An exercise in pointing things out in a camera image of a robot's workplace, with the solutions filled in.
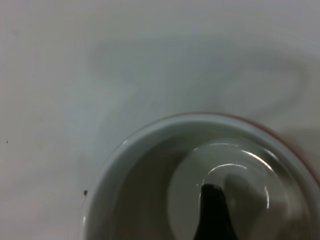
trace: white surface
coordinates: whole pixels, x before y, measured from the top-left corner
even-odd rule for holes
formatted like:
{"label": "white surface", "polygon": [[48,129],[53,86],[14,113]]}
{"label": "white surface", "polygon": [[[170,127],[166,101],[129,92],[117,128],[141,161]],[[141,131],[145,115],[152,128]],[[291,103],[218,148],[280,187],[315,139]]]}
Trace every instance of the white surface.
{"label": "white surface", "polygon": [[[110,151],[174,113],[254,119],[320,173],[319,12],[317,0],[1,0],[0,239],[73,239]],[[295,71],[276,72],[282,58]]]}

